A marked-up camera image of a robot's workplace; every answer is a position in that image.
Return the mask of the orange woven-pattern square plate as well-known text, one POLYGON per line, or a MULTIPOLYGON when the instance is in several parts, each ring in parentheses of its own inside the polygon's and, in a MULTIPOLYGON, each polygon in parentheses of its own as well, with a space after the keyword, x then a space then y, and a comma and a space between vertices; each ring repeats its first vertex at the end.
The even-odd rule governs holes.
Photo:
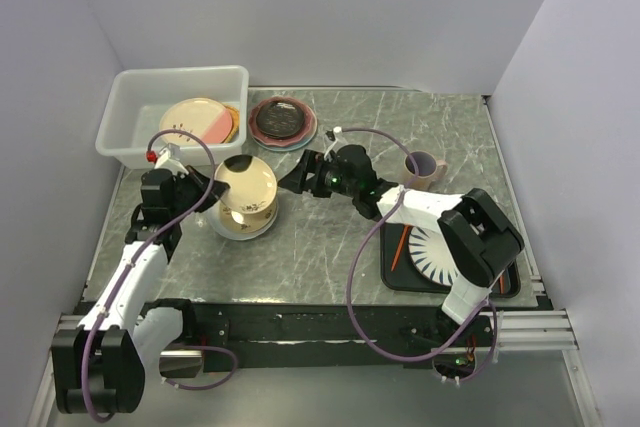
POLYGON ((239 113, 237 108, 235 108, 234 106, 232 106, 230 104, 224 103, 224 107, 229 112, 229 114, 231 116, 231 119, 232 119, 231 130, 229 131, 228 135, 224 139, 225 143, 230 143, 233 140, 233 138, 236 135, 236 133, 238 132, 238 130, 239 130, 240 113, 239 113))

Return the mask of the cream and pink round plate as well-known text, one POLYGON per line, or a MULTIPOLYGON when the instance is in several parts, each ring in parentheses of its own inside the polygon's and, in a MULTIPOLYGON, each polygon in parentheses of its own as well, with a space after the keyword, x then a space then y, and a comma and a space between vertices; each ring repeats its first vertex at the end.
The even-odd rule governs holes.
POLYGON ((159 130, 189 132, 207 145, 225 143, 234 129, 231 112, 220 102, 208 98, 183 100, 170 107, 159 123, 159 130))

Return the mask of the cream bowl with dark blotch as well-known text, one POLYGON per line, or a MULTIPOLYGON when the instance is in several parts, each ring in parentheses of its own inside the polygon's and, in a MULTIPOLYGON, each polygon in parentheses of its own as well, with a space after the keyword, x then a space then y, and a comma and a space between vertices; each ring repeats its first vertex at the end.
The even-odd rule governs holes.
POLYGON ((241 214, 257 214, 267 209, 278 189, 270 166, 248 154, 224 160, 215 171, 215 180, 229 186, 221 196, 222 203, 241 214))

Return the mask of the cream plate with small motifs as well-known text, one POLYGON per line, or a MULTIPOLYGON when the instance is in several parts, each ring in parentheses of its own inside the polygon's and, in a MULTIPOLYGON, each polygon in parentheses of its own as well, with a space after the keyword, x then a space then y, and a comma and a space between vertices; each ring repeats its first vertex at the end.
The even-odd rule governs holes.
POLYGON ((224 204, 219 207, 219 218, 222 225, 231 232, 240 234, 255 233, 266 228, 273 221, 276 213, 276 200, 258 213, 240 213, 224 204))

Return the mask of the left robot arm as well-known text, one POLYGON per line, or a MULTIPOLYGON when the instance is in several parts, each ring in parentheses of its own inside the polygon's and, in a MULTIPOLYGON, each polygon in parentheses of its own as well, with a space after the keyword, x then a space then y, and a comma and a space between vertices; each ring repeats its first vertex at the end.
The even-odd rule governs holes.
POLYGON ((125 235, 121 259, 88 314, 51 344, 55 399, 63 414, 106 422, 136 410, 148 370, 168 345, 184 349, 198 337, 192 303, 169 299, 144 306, 181 239, 180 223, 214 206, 229 190, 193 167, 154 168, 141 177, 141 201, 125 235))

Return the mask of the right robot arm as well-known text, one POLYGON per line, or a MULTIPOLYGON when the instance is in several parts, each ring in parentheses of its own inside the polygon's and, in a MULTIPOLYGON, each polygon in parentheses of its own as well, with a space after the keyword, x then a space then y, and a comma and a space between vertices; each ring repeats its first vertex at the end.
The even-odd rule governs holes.
POLYGON ((439 337, 449 345, 472 334, 472 312, 524 248, 519 231, 484 190, 436 194, 387 181, 360 145, 325 153, 307 149, 278 186, 316 198, 340 194, 366 219, 420 228, 443 241, 444 263, 458 271, 437 322, 439 337))

